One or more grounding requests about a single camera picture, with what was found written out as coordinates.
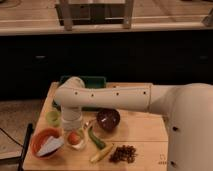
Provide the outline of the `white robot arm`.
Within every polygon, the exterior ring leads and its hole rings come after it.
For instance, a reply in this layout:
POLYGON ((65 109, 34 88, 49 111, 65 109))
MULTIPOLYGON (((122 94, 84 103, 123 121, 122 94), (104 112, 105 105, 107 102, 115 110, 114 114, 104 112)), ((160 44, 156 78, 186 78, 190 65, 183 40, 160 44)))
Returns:
POLYGON ((213 85, 136 85, 87 88, 71 77, 55 92, 67 122, 83 107, 151 112, 169 118, 167 171, 213 171, 213 85))

